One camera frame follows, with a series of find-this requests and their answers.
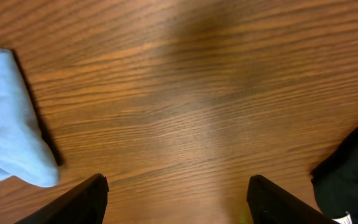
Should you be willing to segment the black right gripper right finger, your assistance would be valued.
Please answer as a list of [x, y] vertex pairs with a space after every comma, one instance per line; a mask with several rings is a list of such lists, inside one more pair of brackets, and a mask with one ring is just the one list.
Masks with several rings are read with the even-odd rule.
[[262, 175], [250, 178], [247, 202], [254, 224], [336, 224]]

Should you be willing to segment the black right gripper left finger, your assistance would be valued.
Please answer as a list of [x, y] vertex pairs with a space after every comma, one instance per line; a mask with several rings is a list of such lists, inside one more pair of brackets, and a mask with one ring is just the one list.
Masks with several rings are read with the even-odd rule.
[[108, 192], [107, 178], [95, 174], [17, 224], [102, 224]]

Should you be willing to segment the light blue printed t-shirt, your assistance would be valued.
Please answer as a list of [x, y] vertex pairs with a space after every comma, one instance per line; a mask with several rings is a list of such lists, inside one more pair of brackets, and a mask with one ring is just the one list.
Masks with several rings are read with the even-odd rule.
[[0, 181], [13, 176], [38, 187], [60, 180], [17, 62], [0, 49]]

